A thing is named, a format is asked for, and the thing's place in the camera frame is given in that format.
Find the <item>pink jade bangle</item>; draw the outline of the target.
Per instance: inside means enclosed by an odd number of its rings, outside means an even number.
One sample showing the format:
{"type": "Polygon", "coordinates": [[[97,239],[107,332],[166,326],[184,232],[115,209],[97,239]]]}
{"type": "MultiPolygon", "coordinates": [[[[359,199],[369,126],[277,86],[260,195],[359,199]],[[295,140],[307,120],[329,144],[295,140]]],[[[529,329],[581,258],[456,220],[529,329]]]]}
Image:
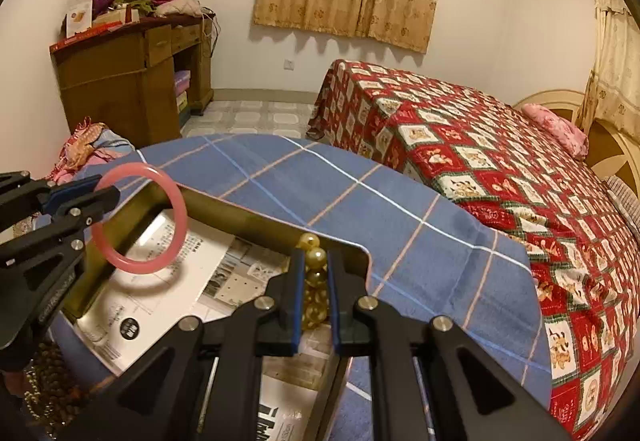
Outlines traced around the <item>pink jade bangle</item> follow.
{"type": "Polygon", "coordinates": [[[92,224],[92,241],[94,247],[113,268],[134,275],[155,273],[169,267],[179,256],[189,224],[186,203],[177,183],[168,174],[143,162],[127,162],[104,173],[94,191],[99,193],[104,188],[115,188],[119,180],[126,178],[150,180],[164,191],[165,196],[158,199],[157,195],[160,192],[146,184],[144,189],[131,196],[125,206],[116,211],[105,225],[101,222],[92,224]],[[160,207],[166,202],[171,205],[174,222],[169,244],[164,246],[160,253],[147,255],[142,260],[120,253],[120,250],[133,246],[137,239],[141,239],[144,235],[143,229],[160,215],[160,207]]]}

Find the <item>pile of clothes on floor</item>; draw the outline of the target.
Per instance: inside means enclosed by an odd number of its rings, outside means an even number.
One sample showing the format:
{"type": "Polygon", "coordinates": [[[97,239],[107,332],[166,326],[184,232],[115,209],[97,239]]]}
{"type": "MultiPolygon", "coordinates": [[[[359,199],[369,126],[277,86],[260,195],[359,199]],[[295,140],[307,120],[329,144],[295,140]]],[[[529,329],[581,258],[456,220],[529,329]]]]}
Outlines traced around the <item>pile of clothes on floor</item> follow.
{"type": "Polygon", "coordinates": [[[58,161],[46,180],[55,185],[66,184],[89,166],[107,164],[134,151],[134,146],[103,122],[86,117],[78,123],[63,144],[58,161]]]}

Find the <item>printed paper in tin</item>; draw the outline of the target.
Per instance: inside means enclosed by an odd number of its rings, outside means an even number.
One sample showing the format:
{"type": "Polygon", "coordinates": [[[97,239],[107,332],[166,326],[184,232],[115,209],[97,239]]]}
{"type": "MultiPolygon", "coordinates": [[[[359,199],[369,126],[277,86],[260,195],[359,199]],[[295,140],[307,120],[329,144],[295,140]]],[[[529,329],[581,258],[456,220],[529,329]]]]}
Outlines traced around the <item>printed paper in tin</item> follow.
{"type": "MultiPolygon", "coordinates": [[[[152,274],[114,270],[74,329],[121,374],[181,317],[207,323],[262,295],[290,258],[200,221],[190,220],[178,258],[152,274]]],[[[327,323],[305,323],[295,357],[262,362],[258,437],[321,440],[322,414],[337,369],[327,323]]]]}

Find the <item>pink metal tin box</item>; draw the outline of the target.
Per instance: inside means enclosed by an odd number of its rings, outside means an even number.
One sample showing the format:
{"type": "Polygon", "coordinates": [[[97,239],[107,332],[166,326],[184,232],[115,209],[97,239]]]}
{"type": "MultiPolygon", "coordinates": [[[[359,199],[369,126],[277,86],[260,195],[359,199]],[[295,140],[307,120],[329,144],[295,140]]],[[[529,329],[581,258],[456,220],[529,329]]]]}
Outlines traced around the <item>pink metal tin box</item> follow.
{"type": "MultiPolygon", "coordinates": [[[[303,229],[228,204],[197,190],[181,190],[188,224],[174,262],[151,274],[116,269],[88,242],[85,274],[74,287],[54,337],[75,369],[89,365],[118,376],[188,315],[203,323],[228,317],[261,296],[271,277],[288,267],[303,229]]],[[[307,286],[302,339],[288,359],[262,364],[258,437],[262,440],[325,440],[333,427],[349,363],[333,351],[328,287],[307,286]]]]}

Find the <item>blue plaid tablecloth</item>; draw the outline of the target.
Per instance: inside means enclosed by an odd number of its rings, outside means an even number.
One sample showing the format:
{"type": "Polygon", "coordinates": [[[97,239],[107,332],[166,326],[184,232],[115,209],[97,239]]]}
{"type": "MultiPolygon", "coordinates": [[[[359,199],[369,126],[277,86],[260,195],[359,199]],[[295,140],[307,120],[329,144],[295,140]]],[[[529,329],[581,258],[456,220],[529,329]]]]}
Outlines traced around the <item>blue plaid tablecloth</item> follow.
{"type": "Polygon", "coordinates": [[[301,138],[209,135],[138,158],[250,210],[366,248],[370,293],[407,317],[447,315],[542,405],[548,343],[525,249],[431,188],[301,138]]]}

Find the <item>brown wooden desk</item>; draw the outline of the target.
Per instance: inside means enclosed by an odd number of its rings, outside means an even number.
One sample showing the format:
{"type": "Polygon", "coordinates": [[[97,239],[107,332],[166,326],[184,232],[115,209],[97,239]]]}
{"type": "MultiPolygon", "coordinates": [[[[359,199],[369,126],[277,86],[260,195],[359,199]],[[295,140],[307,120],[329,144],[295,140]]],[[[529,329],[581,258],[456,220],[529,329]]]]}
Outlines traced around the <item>brown wooden desk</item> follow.
{"type": "Polygon", "coordinates": [[[213,101],[215,16],[147,17],[50,53],[70,130],[86,117],[134,146],[175,140],[213,101]]]}

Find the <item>flat red box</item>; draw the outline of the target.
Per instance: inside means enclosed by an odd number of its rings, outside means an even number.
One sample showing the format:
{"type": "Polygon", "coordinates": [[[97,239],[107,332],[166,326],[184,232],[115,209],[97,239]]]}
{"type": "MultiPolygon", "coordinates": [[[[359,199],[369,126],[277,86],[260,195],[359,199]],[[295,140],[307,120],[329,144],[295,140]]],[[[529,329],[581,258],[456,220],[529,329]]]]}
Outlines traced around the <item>flat red box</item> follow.
{"type": "Polygon", "coordinates": [[[122,22],[113,22],[102,24],[96,27],[91,27],[83,32],[78,32],[78,34],[74,34],[73,36],[64,38],[58,42],[55,42],[49,46],[49,52],[55,53],[59,50],[68,48],[71,45],[74,45],[79,42],[83,42],[86,40],[93,39],[95,37],[102,36],[102,34],[108,34],[122,26],[122,22]]]}

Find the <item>white product box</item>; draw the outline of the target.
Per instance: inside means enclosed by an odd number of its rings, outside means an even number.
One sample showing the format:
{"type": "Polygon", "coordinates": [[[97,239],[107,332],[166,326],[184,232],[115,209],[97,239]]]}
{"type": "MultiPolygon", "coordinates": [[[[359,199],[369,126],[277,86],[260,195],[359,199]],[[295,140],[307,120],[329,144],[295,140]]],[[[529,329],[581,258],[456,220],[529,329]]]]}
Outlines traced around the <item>white product box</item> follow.
{"type": "Polygon", "coordinates": [[[91,28],[92,6],[93,0],[67,0],[66,37],[73,37],[91,28]]]}

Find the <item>red patterned bedspread bed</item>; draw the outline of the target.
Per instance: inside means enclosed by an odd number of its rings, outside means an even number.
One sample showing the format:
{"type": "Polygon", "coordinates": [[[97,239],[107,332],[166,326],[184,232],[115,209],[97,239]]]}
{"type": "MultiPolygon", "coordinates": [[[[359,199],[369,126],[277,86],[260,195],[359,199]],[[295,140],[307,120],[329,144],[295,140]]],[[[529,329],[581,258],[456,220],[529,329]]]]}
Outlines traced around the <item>red patterned bedspread bed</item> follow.
{"type": "Polygon", "coordinates": [[[486,255],[452,291],[452,317],[518,359],[576,440],[602,425],[634,353],[639,243],[605,185],[541,127],[495,97],[415,72],[337,60],[312,134],[436,190],[513,239],[515,269],[486,255]]]}

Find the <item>striped grey pillow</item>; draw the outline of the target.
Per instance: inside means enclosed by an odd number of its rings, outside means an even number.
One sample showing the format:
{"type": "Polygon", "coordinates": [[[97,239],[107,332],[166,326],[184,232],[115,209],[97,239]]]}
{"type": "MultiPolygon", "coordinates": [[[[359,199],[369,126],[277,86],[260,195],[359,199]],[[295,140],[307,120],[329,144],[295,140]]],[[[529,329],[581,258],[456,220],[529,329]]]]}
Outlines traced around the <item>striped grey pillow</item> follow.
{"type": "Polygon", "coordinates": [[[605,180],[608,191],[612,194],[620,212],[628,216],[629,220],[638,227],[640,224],[640,201],[633,190],[617,175],[611,175],[605,180]]]}

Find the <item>pink folded cloth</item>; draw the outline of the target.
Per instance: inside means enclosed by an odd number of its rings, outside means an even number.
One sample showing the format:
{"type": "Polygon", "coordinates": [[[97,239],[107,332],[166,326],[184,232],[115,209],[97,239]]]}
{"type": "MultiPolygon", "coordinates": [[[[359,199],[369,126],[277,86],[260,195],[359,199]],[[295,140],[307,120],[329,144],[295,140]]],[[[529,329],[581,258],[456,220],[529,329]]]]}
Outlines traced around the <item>pink folded cloth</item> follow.
{"type": "Polygon", "coordinates": [[[171,0],[159,5],[154,12],[158,18],[174,15],[202,18],[203,8],[198,0],[171,0]]]}

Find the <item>pink floral pillow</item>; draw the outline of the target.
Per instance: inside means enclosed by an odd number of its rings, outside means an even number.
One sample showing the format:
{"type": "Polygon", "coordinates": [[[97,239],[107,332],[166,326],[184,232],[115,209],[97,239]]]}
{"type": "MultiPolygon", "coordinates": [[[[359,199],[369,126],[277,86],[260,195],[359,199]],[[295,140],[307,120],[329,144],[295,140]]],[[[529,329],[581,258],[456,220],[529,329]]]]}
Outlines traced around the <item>pink floral pillow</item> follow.
{"type": "Polygon", "coordinates": [[[588,136],[565,118],[539,104],[527,103],[521,113],[552,136],[574,159],[584,160],[589,152],[588,136]]]}

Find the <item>cream wooden headboard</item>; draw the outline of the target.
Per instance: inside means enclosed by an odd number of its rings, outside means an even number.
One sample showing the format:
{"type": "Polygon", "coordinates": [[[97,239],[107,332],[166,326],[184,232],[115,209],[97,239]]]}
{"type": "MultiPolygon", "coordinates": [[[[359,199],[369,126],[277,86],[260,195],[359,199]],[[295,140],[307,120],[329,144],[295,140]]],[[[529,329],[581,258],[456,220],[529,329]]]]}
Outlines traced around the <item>cream wooden headboard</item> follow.
{"type": "MultiPolygon", "coordinates": [[[[523,98],[514,108],[520,109],[528,103],[538,104],[576,123],[584,97],[582,92],[573,90],[547,90],[523,98]]],[[[611,123],[600,119],[593,121],[588,138],[586,165],[602,180],[611,175],[618,176],[639,195],[639,144],[611,123]]]]}

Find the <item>beige curtain right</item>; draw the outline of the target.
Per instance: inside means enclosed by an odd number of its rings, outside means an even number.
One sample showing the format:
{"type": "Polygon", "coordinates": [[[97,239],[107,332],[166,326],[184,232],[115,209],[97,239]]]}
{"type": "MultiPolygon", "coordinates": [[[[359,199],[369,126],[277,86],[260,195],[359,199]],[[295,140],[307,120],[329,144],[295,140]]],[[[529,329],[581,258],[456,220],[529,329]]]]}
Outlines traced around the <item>beige curtain right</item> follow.
{"type": "Polygon", "coordinates": [[[596,56],[576,124],[603,120],[639,140],[639,27],[624,0],[594,0],[596,56]]]}

